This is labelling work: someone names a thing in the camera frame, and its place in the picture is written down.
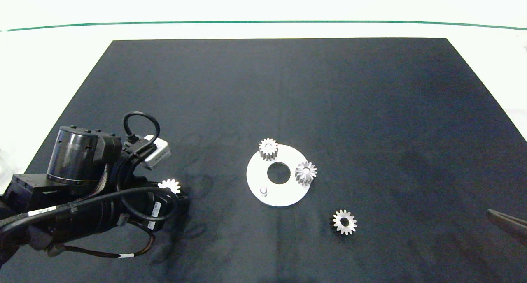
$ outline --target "white gear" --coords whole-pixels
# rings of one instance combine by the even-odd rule
[[[313,179],[317,176],[317,169],[311,162],[302,162],[298,164],[295,170],[295,177],[298,183],[302,185],[311,184]]]
[[[335,219],[333,219],[333,222],[335,223],[333,226],[337,228],[337,231],[340,231],[341,234],[353,234],[355,228],[357,227],[356,223],[357,221],[354,219],[354,215],[351,215],[349,212],[346,212],[346,210],[337,211],[336,214],[333,215]],[[341,219],[346,218],[348,219],[348,225],[344,226],[342,225]]]
[[[179,185],[179,182],[177,182],[175,179],[168,178],[166,180],[163,180],[161,183],[158,183],[158,187],[168,188],[173,193],[181,193],[181,191],[179,191],[181,186]]]
[[[262,159],[270,161],[275,159],[278,154],[278,144],[276,143],[276,140],[272,138],[263,139],[260,141],[258,150],[260,150],[260,156]]]

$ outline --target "black cable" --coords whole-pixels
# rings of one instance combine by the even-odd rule
[[[126,158],[126,160],[122,161],[119,164],[119,167],[117,167],[117,182],[115,184],[115,189],[117,191],[121,191],[122,184],[128,182],[128,179],[132,176],[132,174],[133,174],[134,170],[136,169],[136,167],[139,165],[140,162],[142,162],[144,160],[144,158],[140,157],[139,154],[141,152],[147,150],[147,148],[149,148],[150,146],[152,146],[153,142],[159,137],[159,133],[160,133],[159,123],[156,120],[156,118],[154,118],[153,116],[151,116],[150,114],[147,114],[145,112],[132,111],[132,112],[126,113],[124,115],[124,118],[123,118],[124,131],[126,132],[126,136],[128,137],[128,140],[130,140],[130,139],[131,140],[137,140],[137,138],[135,137],[135,134],[132,133],[132,131],[130,130],[130,127],[128,126],[128,119],[130,117],[132,117],[132,116],[143,116],[145,118],[148,118],[154,124],[154,127],[156,128],[156,133],[152,137],[152,139],[150,139],[147,142],[146,145],[138,148],[135,152],[131,153]],[[132,166],[128,170],[128,173],[126,174],[125,179],[123,180],[122,179],[122,174],[121,174],[121,168],[123,167],[123,165],[126,165],[126,164],[130,163],[130,161],[132,161],[133,157],[137,157],[138,160],[135,161],[135,163],[132,164]],[[168,219],[175,213],[175,210],[176,210],[176,208],[174,207],[168,214],[165,214],[165,215],[159,216],[159,217],[152,217],[152,216],[149,216],[149,215],[146,215],[146,214],[143,214],[143,213],[139,212],[139,210],[137,210],[130,203],[128,203],[128,201],[124,197],[121,197],[121,201],[122,201],[123,205],[130,211],[130,213],[134,214],[135,216],[137,216],[139,218],[143,218],[143,219],[148,220],[148,221],[162,221],[162,220]]]
[[[133,174],[133,171],[135,170],[135,167],[137,167],[137,165],[139,165],[140,162],[141,161],[139,160],[139,161],[136,161],[135,163],[132,164],[132,167],[130,168],[130,170],[128,171],[128,174],[126,175],[125,182],[126,182],[126,180],[128,180],[128,178],[130,178],[130,175]],[[118,176],[117,176],[117,183],[115,184],[115,189],[117,189],[117,191],[122,191],[121,190],[121,183],[122,183],[122,176],[121,176],[121,174],[118,174]],[[175,198],[171,198],[171,199],[173,199],[173,203],[176,204],[176,200],[177,199],[175,199]],[[135,216],[137,216],[139,218],[143,218],[143,219],[148,220],[148,221],[162,221],[162,220],[165,220],[165,219],[169,219],[176,212],[176,209],[177,209],[177,207],[174,206],[172,208],[172,210],[170,210],[169,213],[164,214],[162,216],[158,216],[158,217],[152,217],[152,216],[149,216],[149,215],[146,215],[146,214],[143,214],[143,213],[139,212],[139,210],[137,210],[130,203],[128,203],[128,201],[126,201],[126,199],[124,197],[121,197],[121,202],[130,211],[131,214],[134,214]]]
[[[20,227],[27,227],[28,225],[37,223],[38,221],[42,221],[42,220],[52,218],[60,214],[68,213],[68,212],[70,214],[74,214],[78,210],[77,208],[79,207],[91,206],[93,204],[96,204],[102,201],[115,199],[117,197],[122,197],[125,195],[132,195],[134,193],[163,193],[165,195],[172,197],[174,200],[177,200],[176,199],[177,195],[167,189],[157,188],[157,187],[141,187],[141,188],[125,189],[121,191],[116,191],[114,193],[107,193],[105,195],[93,197],[91,199],[87,199],[84,201],[71,202],[68,204],[59,205],[54,210],[43,212],[43,213],[38,213],[32,216],[27,216],[19,220],[13,221],[12,223],[9,223],[8,225],[4,226],[2,229],[0,229],[0,249],[4,249],[5,236],[7,236],[7,234],[10,233],[11,231],[16,230]]]
[[[156,133],[154,134],[154,137],[152,137],[152,139],[150,139],[145,146],[139,148],[136,151],[136,153],[140,153],[146,150],[149,146],[151,146],[154,143],[154,141],[159,137],[160,127],[159,127],[158,120],[156,120],[156,118],[154,118],[148,113],[141,112],[141,111],[130,111],[126,113],[123,118],[124,131],[126,132],[126,137],[128,138],[128,141],[130,141],[133,144],[137,142],[137,137],[135,136],[134,133],[132,133],[132,131],[130,130],[130,127],[128,127],[128,119],[131,116],[143,116],[144,118],[148,118],[152,122],[152,124],[154,124],[154,127],[156,128]]]
[[[131,253],[131,254],[133,254],[133,257],[137,257],[137,256],[140,256],[140,255],[143,255],[143,254],[147,253],[150,250],[150,248],[152,247],[152,244],[154,244],[154,242],[156,241],[156,236],[154,236],[154,234],[147,227],[142,225],[141,223],[138,223],[138,222],[132,221],[132,220],[129,220],[128,223],[130,223],[132,225],[135,225],[136,227],[139,227],[140,229],[145,231],[150,236],[150,239],[148,240],[147,245],[145,247],[143,247],[143,249],[141,249],[140,251],[137,251],[135,253]],[[102,251],[91,251],[89,249],[84,249],[84,248],[75,247],[75,246],[69,246],[69,245],[64,245],[64,251],[73,251],[73,252],[78,252],[78,253],[85,253],[85,254],[98,256],[98,257],[105,257],[105,258],[122,258],[123,257],[123,255],[120,255],[120,254],[117,254],[117,253],[107,253],[107,252],[102,252]]]

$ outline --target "center hole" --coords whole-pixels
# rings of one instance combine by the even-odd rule
[[[273,163],[267,169],[267,177],[273,183],[284,184],[291,177],[291,172],[284,163]]]
[[[345,217],[342,217],[340,219],[340,223],[342,224],[342,226],[344,227],[347,227],[348,225],[350,225],[350,221],[348,220],[348,218],[345,218]]]

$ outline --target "silver gear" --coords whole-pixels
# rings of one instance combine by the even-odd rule
[[[270,161],[275,159],[278,154],[278,144],[276,143],[276,140],[272,138],[263,139],[260,141],[258,150],[260,150],[260,156],[262,159]]]
[[[317,176],[317,169],[311,162],[299,163],[295,170],[295,177],[298,183],[302,185],[311,184],[313,179]]]
[[[333,215],[333,217],[335,217],[335,219],[333,219],[333,222],[335,223],[333,226],[337,228],[337,231],[340,231],[341,234],[346,234],[346,236],[348,234],[353,234],[353,232],[356,231],[355,228],[357,227],[357,221],[354,219],[354,215],[351,215],[351,213],[346,212],[346,210],[340,210],[335,213],[336,214]],[[340,221],[342,218],[348,219],[348,226],[345,227],[344,225],[342,225],[342,222]]]
[[[179,182],[177,182],[175,179],[168,178],[166,180],[163,180],[161,183],[158,183],[158,187],[168,188],[173,193],[181,193],[181,191],[179,191],[181,186],[179,185]]]

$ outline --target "black mat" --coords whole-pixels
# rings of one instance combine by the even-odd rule
[[[136,259],[47,258],[26,246],[2,282],[526,278],[527,248],[485,217],[526,217],[525,141],[446,39],[114,41],[27,172],[45,173],[58,126],[123,135],[131,110],[158,118],[172,146],[156,171],[138,174],[190,187],[186,227],[166,226]],[[266,206],[248,189],[264,137],[319,169],[293,206]],[[331,226],[339,209],[357,219],[352,236]],[[124,227],[75,244],[127,253],[146,239]]]

